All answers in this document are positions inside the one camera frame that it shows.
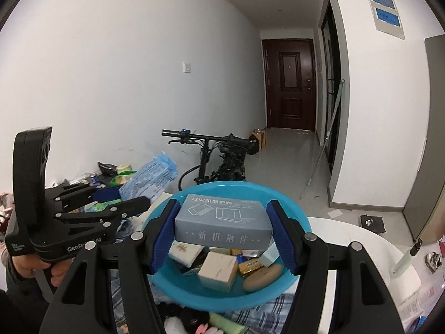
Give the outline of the blue tissue pack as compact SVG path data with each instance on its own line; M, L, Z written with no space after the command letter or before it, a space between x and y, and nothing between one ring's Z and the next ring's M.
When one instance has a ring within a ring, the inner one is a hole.
M127 183L119 188L122 201L146 197L155 202L177 178L177 164L164 152L141 167Z

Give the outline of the grey phone case box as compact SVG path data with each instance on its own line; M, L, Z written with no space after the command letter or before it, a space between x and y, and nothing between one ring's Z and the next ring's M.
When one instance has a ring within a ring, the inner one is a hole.
M259 201L189 194L175 219L175 240L206 247L264 251L272 234Z

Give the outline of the yellow container green lid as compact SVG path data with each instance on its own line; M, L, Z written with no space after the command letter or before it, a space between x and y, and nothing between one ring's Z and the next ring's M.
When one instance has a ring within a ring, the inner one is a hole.
M124 185L127 183L135 174L137 173L136 170L128 170L128 171L122 171L118 173L116 176L114 176L110 182L110 186L119 186Z

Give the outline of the tan oval soap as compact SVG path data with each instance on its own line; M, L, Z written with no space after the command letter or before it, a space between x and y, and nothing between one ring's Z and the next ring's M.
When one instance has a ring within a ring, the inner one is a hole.
M244 280L243 290L252 293L267 287L281 276L283 268L281 264L273 264L255 271Z

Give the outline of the yellow gold packet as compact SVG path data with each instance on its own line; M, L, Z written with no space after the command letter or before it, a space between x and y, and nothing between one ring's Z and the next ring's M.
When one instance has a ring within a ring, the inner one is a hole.
M241 262L238 264L238 271L242 277L249 276L255 271L261 269L263 264L258 258L249 259L248 261Z

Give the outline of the blue plastic basin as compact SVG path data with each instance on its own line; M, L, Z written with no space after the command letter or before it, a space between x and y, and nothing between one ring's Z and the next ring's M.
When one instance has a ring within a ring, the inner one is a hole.
M278 227L274 201L310 231L297 203L254 183L205 183L161 203L145 227L155 285L179 304L215 312L252 308L286 292L297 280L296 264L286 262L295 250ZM240 262L232 250L267 254L275 275L263 288L246 290L248 276L263 266L257 259Z

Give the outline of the blue plaid shirt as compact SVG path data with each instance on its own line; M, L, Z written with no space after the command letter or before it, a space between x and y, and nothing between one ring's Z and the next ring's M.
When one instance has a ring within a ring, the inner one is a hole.
M151 283L150 286L157 305L161 302L177 304L163 294L155 284ZM294 294L283 293L270 302L254 308L216 314L246 326L248 328L246 333L280 333L287 320L293 299Z

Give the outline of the beige cardboard box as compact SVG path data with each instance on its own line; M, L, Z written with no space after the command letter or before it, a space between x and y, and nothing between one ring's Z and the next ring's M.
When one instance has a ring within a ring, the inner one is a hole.
M209 252L198 272L198 279L208 289L229 293L237 270L238 261L234 256Z

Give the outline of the black bag on floor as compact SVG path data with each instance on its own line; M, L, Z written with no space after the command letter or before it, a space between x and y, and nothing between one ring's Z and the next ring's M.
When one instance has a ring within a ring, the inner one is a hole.
M383 218L381 216L360 216L360 225L363 229L366 229L375 234L386 233Z

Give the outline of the green cosmetic tube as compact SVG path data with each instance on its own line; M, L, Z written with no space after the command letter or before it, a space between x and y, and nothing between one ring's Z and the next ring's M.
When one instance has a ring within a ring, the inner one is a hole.
M218 330L222 330L227 334L245 334L248 330L246 326L235 323L219 314L209 313L210 325L215 326Z

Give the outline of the green pump bottle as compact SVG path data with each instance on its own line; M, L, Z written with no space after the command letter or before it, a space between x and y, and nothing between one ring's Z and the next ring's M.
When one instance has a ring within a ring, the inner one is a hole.
M394 267L390 271L390 277L395 279L400 277L407 268L412 265L413 258L417 255L422 247L423 241L419 238L415 244L405 252L405 254L401 257L401 259L394 265Z

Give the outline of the brown cardboard box on floor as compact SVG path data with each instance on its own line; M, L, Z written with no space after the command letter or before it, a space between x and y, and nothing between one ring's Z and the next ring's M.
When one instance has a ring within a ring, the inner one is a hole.
M261 149L266 147L266 129L255 129L252 134L258 139Z

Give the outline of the long mop pole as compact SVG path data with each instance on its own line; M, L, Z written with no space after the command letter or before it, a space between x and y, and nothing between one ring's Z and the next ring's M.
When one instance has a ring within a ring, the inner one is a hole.
M340 106L340 103L341 103L341 100L342 100L344 86L345 86L345 80L342 79L340 81L340 83L339 83L339 88L337 90L337 97L336 97L335 104L334 104L333 114L331 116L330 124L328 126L327 131L326 131L326 136L325 136L325 139L324 139L324 142L323 142L322 149L321 149L321 151L320 151L320 153L318 155L318 158L317 158L317 160L315 162L315 165L314 165L314 167L312 169L311 175L310 175L310 177L309 177L309 179L308 179L308 181L307 181L307 183L305 185L305 188L303 189L302 194L300 195L300 200L302 200L302 198L305 196L305 193L307 192L308 188L310 187L310 185L311 185L311 183L312 183L312 181L313 181L313 179L314 179L314 177L316 175L318 167L320 166L321 159L322 159L322 156L323 156L323 152L326 149L326 146L327 146L328 142L330 141L331 132L332 132L332 129L333 129L333 126L334 126L334 121L336 119L337 112L338 112L338 109L339 109L339 106Z

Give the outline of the dark brown entry door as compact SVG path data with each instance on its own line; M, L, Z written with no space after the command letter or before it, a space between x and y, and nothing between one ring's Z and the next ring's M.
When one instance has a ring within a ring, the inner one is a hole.
M309 38L264 39L267 127L315 131L314 43Z

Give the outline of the white wall switch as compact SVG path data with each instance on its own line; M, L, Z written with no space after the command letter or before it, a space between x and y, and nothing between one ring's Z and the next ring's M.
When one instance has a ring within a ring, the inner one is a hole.
M183 71L185 74L190 74L190 72L192 71L192 70L191 70L191 64L190 64L190 63L187 63L187 62L183 62L183 63L182 63L182 71Z

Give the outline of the grey wall panel blue screens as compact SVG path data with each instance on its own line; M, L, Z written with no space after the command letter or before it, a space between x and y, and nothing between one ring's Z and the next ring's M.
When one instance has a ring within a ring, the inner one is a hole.
M368 0L376 29L405 40L404 28L394 0Z

